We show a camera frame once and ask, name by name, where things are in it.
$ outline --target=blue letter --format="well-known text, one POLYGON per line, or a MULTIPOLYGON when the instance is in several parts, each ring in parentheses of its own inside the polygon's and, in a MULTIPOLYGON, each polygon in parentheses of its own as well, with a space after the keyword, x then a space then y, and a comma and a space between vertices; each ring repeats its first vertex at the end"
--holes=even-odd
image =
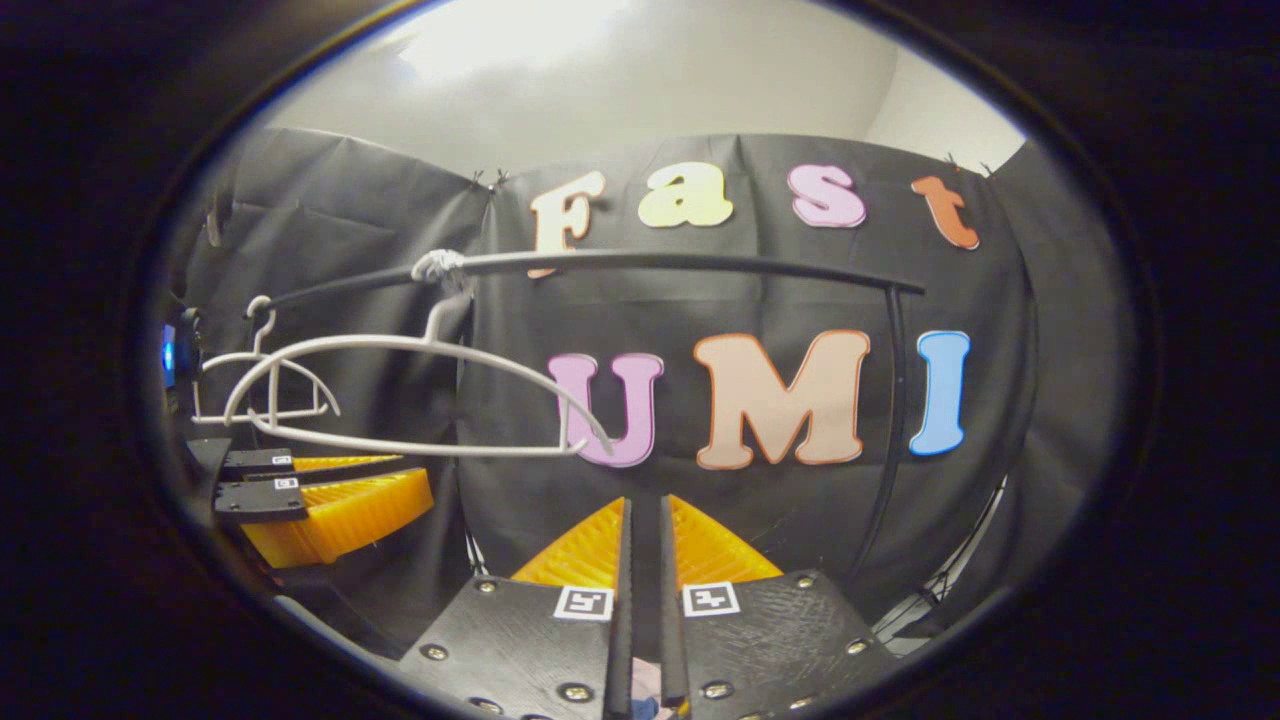
POLYGON ((960 386, 969 336, 956 331, 933 331, 920 336, 916 352, 929 365, 924 396, 924 424, 911 438, 914 455, 938 455, 964 442, 960 429, 960 386))

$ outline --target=pink letter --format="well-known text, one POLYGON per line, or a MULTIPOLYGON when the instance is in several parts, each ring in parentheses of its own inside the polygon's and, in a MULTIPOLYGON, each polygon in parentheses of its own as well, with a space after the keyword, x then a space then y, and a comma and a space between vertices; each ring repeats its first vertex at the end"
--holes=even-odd
POLYGON ((851 228, 867 219, 867 205, 854 195, 854 178, 835 165, 796 165, 787 174, 796 199, 791 208, 815 228, 851 228))
MULTIPOLYGON (((591 407, 591 378, 595 377, 595 359, 590 355, 557 355, 547 363, 556 383, 591 407)), ((662 375, 662 357, 640 352, 627 352, 613 359, 613 374, 622 379, 627 411, 627 434, 613 441, 613 455, 604 452, 599 438, 591 434, 586 419, 580 413, 568 418, 568 442, 588 438, 579 454, 611 468, 630 468, 644 462, 653 452, 653 380, 662 375)), ((559 401, 561 418, 564 416, 563 400, 559 401)))

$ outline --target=yellow letter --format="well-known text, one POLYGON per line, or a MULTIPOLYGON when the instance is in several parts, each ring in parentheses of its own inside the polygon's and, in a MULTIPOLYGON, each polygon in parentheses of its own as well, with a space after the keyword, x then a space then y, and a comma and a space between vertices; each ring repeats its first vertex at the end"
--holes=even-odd
MULTIPOLYGON (((567 252, 573 250, 564 242, 564 231, 573 233, 573 240, 582 240, 591 220, 591 206, 588 197, 599 197, 604 192, 604 176, 593 170, 576 181, 547 191, 529 204, 534 211, 534 251, 567 252)), ((529 277, 540 278, 556 270, 529 270, 529 277)))
POLYGON ((649 190, 640 201, 640 222, 650 228, 718 225, 733 214, 724 199, 724 173, 709 163, 667 165, 649 176, 649 190))
POLYGON ((731 333, 701 340, 694 359, 712 374, 712 437, 698 452, 709 470, 751 462, 742 445, 742 420, 751 424, 769 462, 787 454, 805 420, 809 436, 796 448, 806 465, 845 462, 863 454, 858 439, 858 375, 870 341, 856 331, 828 331, 813 338, 791 387, 753 336, 731 333))

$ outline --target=black rod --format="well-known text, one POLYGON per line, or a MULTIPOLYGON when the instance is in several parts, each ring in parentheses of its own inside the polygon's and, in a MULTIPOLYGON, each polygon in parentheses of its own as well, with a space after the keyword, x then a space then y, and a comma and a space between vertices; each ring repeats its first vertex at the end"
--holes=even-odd
MULTIPOLYGON (((275 297, 264 306, 275 310, 287 305, 330 295, 334 292, 353 292, 375 290, 398 284, 410 284, 411 265, 378 270, 362 275, 352 275, 338 281, 321 283, 275 297)), ((764 273, 833 281, 865 287, 891 288, 901 292, 924 293, 924 288, 881 275, 854 273, 840 268, 808 265, 772 258, 748 255, 708 255, 701 252, 650 252, 641 250, 576 250, 572 252, 498 252, 463 258, 458 270, 463 274, 480 277, 500 273, 518 273, 539 269, 557 270, 605 270, 605 269, 669 269, 669 270, 722 270, 731 273, 764 273)))
POLYGON ((658 634, 662 656, 662 705, 680 707, 689 697, 689 667, 685 664, 685 638, 680 611, 680 584, 676 579, 676 523, 671 515, 671 496, 662 497, 658 509, 658 547, 662 551, 662 625, 658 634))
POLYGON ((893 496, 893 483, 897 480, 899 455, 902 452, 902 425, 906 423, 906 404, 902 401, 902 395, 906 389, 906 355, 904 347, 906 338, 904 336, 902 302, 896 287, 886 288, 884 296, 888 301, 888 332, 893 364, 893 386, 890 387, 888 392, 888 447, 884 450, 884 470, 881 473, 879 489, 876 491, 876 502, 872 505, 870 524, 867 525, 863 542, 858 548, 858 556, 854 557, 854 562, 846 575, 847 583, 852 583, 854 578, 863 569, 863 562, 867 561, 872 546, 876 544, 881 523, 884 520, 884 511, 888 510, 890 497, 893 496))
POLYGON ((622 501, 618 533, 618 578, 614 583, 613 634, 604 682, 604 712, 614 720, 631 720, 631 501, 622 501))

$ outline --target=screw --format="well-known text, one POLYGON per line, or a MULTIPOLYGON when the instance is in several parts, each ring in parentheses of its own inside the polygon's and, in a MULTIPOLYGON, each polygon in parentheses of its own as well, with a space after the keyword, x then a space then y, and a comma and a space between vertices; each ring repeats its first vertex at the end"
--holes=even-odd
POLYGON ((431 660, 444 660, 445 657, 449 656, 449 651, 444 650, 438 644, 424 644, 422 647, 417 648, 417 651, 421 652, 425 657, 429 657, 431 660))
POLYGON ((724 680, 717 680, 714 683, 707 683, 703 685, 703 697, 707 700, 719 700, 722 697, 728 697, 733 694, 733 685, 724 680))
POLYGON ((593 697, 591 688, 581 685, 579 683, 568 683, 561 685, 559 693, 561 697, 563 697, 570 702, 588 702, 593 697))
POLYGON ((502 706, 499 706, 497 702, 493 702, 492 700, 485 700, 483 697, 474 697, 471 698, 471 705, 479 707, 480 710, 488 710, 489 712, 493 712, 495 715, 502 715, 502 706))

